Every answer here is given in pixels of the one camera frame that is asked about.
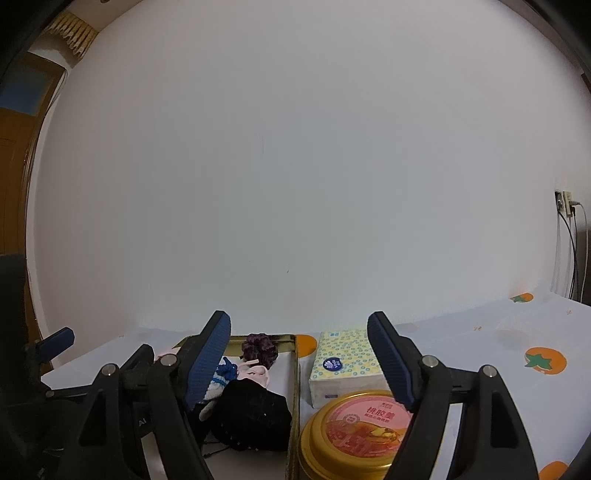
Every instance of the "silver screw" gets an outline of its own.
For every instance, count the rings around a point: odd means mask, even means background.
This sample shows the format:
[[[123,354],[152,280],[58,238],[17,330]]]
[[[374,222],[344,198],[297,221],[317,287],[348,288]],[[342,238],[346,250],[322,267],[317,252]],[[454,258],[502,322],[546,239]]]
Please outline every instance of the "silver screw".
[[[117,365],[115,364],[106,364],[103,368],[100,369],[100,373],[102,373],[106,377],[110,377],[115,373],[117,370]]]
[[[496,368],[492,365],[485,365],[484,367],[482,367],[482,373],[484,373],[487,377],[492,378],[496,377],[498,372],[496,371]]]
[[[177,356],[173,353],[167,353],[160,358],[160,363],[165,367],[171,367],[177,362]]]
[[[439,360],[437,359],[436,356],[425,355],[423,357],[423,365],[425,365],[429,368],[433,368],[433,367],[436,367],[437,365],[439,365]]]

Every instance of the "tissue box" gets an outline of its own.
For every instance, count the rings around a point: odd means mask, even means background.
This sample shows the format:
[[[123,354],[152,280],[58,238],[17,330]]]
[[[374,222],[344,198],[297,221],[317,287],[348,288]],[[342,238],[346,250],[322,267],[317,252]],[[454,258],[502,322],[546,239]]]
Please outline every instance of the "tissue box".
[[[310,375],[312,406],[360,390],[389,390],[363,328],[322,332]]]

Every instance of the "black cloth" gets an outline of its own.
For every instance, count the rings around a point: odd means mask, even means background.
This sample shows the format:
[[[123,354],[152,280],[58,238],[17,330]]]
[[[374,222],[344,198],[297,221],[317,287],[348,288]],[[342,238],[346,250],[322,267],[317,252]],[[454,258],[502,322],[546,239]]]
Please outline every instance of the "black cloth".
[[[212,433],[234,450],[285,452],[291,413],[285,397],[245,378],[232,380],[212,414]]]

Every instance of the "power outlet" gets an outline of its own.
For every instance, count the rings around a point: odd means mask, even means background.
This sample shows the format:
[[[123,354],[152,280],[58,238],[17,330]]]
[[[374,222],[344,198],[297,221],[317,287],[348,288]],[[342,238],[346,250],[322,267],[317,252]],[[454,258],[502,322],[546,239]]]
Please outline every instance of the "power outlet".
[[[573,209],[571,208],[570,202],[573,200],[573,196],[566,190],[560,190],[554,192],[556,197],[556,209],[567,218],[573,216]]]

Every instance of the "gold lid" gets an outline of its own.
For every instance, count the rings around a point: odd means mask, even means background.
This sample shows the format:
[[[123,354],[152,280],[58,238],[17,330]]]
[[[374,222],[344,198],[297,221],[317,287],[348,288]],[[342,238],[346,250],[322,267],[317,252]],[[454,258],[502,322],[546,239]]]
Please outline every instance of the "gold lid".
[[[337,398],[306,424],[300,463],[311,480],[381,480],[411,414],[387,390]]]

